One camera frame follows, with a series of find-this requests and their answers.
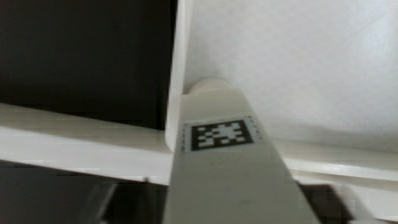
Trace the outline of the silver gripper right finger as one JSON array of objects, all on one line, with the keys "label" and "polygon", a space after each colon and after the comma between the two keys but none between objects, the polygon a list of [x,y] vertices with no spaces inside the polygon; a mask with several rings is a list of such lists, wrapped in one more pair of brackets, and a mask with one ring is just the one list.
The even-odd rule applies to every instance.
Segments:
[{"label": "silver gripper right finger", "polygon": [[322,224],[350,224],[352,213],[327,184],[299,184],[306,200]]}]

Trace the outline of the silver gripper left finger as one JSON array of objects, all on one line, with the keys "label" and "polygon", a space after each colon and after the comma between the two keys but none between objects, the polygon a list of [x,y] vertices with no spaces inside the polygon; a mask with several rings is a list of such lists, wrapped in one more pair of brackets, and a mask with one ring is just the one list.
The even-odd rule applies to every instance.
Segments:
[{"label": "silver gripper left finger", "polygon": [[169,187],[148,181],[102,182],[89,193],[77,224],[162,224]]}]

